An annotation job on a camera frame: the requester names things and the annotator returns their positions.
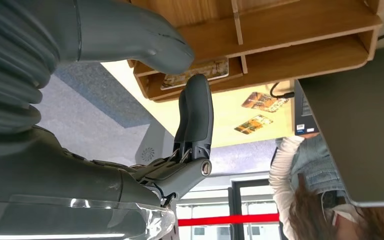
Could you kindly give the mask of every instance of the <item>wooden desk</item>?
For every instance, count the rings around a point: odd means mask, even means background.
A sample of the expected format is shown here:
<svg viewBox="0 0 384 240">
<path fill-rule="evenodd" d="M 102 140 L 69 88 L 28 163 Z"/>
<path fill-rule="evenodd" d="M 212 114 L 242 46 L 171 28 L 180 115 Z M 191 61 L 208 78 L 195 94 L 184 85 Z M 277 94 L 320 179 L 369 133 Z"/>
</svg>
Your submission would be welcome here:
<svg viewBox="0 0 384 240">
<path fill-rule="evenodd" d="M 133 69 L 126 61 L 104 62 L 102 65 L 133 95 L 137 101 L 148 110 L 173 136 L 179 126 L 179 102 L 177 100 L 157 103 L 146 99 L 139 88 Z M 281 82 L 275 94 L 290 92 L 294 87 L 293 80 Z M 294 134 L 293 129 L 293 100 L 284 104 L 277 112 L 270 113 L 256 109 L 244 108 L 242 103 L 252 92 L 269 94 L 273 84 L 258 85 L 214 93 L 212 95 L 214 105 L 214 131 L 212 147 L 250 143 L 268 139 L 275 139 Z M 263 115 L 273 123 L 258 129 L 256 132 L 246 135 L 234 128 L 247 120 Z"/>
</svg>

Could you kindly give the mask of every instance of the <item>laptop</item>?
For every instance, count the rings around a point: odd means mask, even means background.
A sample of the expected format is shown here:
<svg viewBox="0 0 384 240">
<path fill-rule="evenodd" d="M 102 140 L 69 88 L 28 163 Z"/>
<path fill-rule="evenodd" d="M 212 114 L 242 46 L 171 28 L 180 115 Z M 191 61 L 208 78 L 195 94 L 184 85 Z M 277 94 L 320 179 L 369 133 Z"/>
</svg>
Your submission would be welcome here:
<svg viewBox="0 0 384 240">
<path fill-rule="evenodd" d="M 384 48 L 361 68 L 299 83 L 351 203 L 384 207 Z"/>
<path fill-rule="evenodd" d="M 310 105 L 304 96 L 303 89 L 298 80 L 295 80 L 295 135 L 318 133 L 316 121 L 311 112 Z"/>
</svg>

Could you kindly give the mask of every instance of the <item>vent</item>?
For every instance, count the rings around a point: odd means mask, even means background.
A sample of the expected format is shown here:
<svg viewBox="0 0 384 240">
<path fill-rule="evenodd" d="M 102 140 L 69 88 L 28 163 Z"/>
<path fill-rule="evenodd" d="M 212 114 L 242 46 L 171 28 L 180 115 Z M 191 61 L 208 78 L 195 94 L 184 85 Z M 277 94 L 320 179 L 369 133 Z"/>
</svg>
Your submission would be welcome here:
<svg viewBox="0 0 384 240">
<path fill-rule="evenodd" d="M 154 159 L 154 156 L 155 156 L 155 150 L 152 147 L 146 147 L 140 154 L 140 157 L 146 163 L 151 162 L 151 160 Z"/>
</svg>

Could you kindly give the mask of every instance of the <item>card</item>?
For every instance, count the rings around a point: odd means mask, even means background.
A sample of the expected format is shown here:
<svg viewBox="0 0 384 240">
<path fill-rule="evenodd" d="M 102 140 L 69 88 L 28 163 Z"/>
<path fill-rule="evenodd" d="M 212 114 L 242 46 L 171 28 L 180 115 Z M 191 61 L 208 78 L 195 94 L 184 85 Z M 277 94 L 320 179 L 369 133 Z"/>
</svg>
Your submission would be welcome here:
<svg viewBox="0 0 384 240">
<path fill-rule="evenodd" d="M 274 98 L 268 94 L 255 91 L 242 103 L 242 107 L 274 113 L 287 102 L 288 99 L 286 98 Z"/>
<path fill-rule="evenodd" d="M 229 75 L 229 60 L 221 59 L 195 65 L 182 74 L 166 75 L 161 85 L 161 90 L 185 86 L 186 82 L 195 74 L 204 74 L 208 81 L 220 79 Z"/>
<path fill-rule="evenodd" d="M 249 119 L 248 121 L 242 123 L 241 125 L 235 127 L 235 130 L 248 135 L 252 134 L 258 129 L 263 128 L 263 126 L 269 125 L 271 123 L 273 123 L 273 121 L 268 119 L 267 117 L 263 115 L 257 115 Z"/>
</svg>

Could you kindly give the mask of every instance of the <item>person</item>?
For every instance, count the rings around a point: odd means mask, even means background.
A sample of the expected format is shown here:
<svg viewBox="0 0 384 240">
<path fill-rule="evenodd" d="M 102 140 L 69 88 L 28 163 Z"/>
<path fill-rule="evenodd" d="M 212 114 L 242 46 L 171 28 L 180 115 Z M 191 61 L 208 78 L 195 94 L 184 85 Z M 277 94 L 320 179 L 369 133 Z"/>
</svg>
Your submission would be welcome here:
<svg viewBox="0 0 384 240">
<path fill-rule="evenodd" d="M 289 240 L 384 240 L 384 207 L 350 204 L 321 135 L 276 143 L 269 182 Z"/>
</svg>

